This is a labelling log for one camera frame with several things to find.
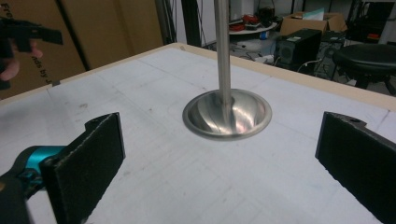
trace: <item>round metal stand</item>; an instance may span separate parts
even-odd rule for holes
[[[250,137],[272,117],[271,107],[259,95],[231,89],[228,5],[228,0],[215,0],[219,90],[195,97],[183,111],[183,121],[192,132],[216,140]]]

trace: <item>hand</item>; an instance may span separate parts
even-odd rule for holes
[[[32,48],[32,52],[30,52],[29,55],[37,58],[41,58],[43,56],[43,52],[36,47],[37,42],[32,40],[30,42],[30,46]],[[14,51],[18,51],[15,44],[12,44],[12,48],[14,49]],[[10,80],[20,72],[20,62],[18,60],[14,58],[3,59],[3,63],[6,69],[0,74],[1,80]]]

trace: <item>computer tower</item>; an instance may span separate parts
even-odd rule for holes
[[[321,38],[318,59],[321,62],[315,66],[314,75],[315,77],[321,77],[329,80],[333,80],[336,65],[332,61],[334,53],[344,46],[346,40],[345,32],[326,31]]]
[[[309,63],[317,59],[322,32],[313,29],[301,29],[290,35],[281,36],[276,41],[276,66],[291,71],[312,75],[314,64]]]

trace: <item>white table top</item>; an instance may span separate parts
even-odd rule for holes
[[[25,148],[68,145],[86,121],[120,112],[126,159],[87,223],[379,223],[315,151],[324,111],[396,142],[394,111],[269,76],[304,75],[233,65],[232,88],[262,96],[272,120],[248,139],[207,140],[184,126],[182,111],[219,87],[210,55],[162,48],[0,105],[0,174]],[[45,191],[28,204],[35,223],[55,223]]]

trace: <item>stool seat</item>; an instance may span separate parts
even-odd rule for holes
[[[396,47],[391,45],[350,45],[337,50],[332,60],[346,70],[373,76],[396,74]]]

